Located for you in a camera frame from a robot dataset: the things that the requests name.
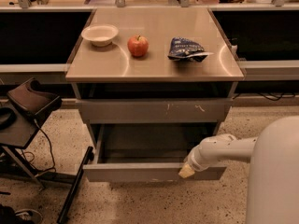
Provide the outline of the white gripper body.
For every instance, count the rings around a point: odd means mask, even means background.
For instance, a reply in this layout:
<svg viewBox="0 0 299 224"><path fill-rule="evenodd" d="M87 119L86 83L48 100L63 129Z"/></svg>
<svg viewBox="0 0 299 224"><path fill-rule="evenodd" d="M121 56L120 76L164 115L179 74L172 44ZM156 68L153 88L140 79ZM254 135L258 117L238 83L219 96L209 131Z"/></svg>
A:
<svg viewBox="0 0 299 224"><path fill-rule="evenodd" d="M214 151L198 145L187 156L187 163L195 172L203 172L215 162Z"/></svg>

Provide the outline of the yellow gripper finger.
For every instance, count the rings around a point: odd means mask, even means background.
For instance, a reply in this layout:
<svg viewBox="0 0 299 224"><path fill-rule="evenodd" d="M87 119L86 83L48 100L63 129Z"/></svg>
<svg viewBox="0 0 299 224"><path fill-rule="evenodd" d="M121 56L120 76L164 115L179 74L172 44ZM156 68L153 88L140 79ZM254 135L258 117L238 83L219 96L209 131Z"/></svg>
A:
<svg viewBox="0 0 299 224"><path fill-rule="evenodd" d="M182 166L182 168L180 169L180 171L178 172L178 175L182 178L188 178L194 174L195 174L195 171L188 163L185 163Z"/></svg>

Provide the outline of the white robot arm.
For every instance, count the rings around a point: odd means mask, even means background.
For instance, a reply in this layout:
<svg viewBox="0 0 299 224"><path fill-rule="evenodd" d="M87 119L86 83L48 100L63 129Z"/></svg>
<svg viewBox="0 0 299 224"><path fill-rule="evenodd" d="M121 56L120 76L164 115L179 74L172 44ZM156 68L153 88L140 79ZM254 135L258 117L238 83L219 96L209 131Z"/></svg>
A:
<svg viewBox="0 0 299 224"><path fill-rule="evenodd" d="M256 136L203 139L184 160L183 178L220 161L248 161L246 224L299 224L299 117L278 119Z"/></svg>

